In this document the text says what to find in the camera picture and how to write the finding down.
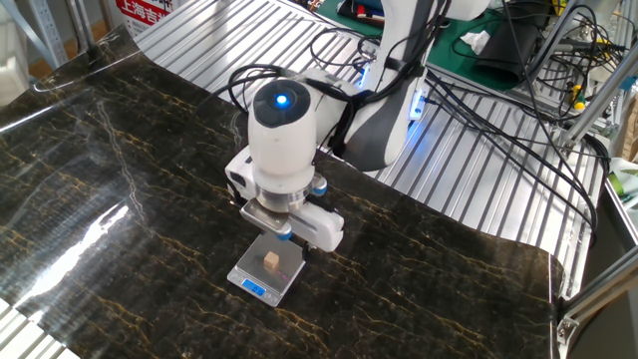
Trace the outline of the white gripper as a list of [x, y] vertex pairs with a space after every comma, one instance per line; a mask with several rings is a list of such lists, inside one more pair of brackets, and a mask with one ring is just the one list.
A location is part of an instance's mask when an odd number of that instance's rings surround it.
[[334, 209], [319, 203], [327, 189], [327, 181], [316, 174], [308, 187], [297, 193], [276, 194], [260, 188], [253, 177], [255, 161], [249, 148], [244, 148], [225, 167], [229, 188], [243, 200], [240, 214], [281, 240], [297, 235], [306, 242], [302, 260], [307, 261], [310, 245], [326, 252], [334, 251], [343, 239], [344, 218]]

